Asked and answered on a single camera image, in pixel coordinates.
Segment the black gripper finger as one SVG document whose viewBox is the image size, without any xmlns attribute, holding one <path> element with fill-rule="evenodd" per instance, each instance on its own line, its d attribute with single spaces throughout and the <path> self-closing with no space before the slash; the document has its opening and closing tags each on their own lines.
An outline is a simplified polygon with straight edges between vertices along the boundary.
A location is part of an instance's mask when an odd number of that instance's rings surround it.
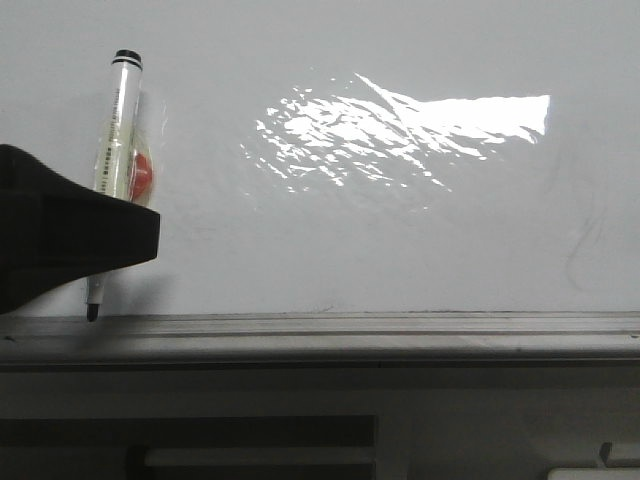
<svg viewBox="0 0 640 480">
<path fill-rule="evenodd" d="M 2 145 L 2 313 L 73 280 L 155 259 L 160 220 Z"/>
</svg>

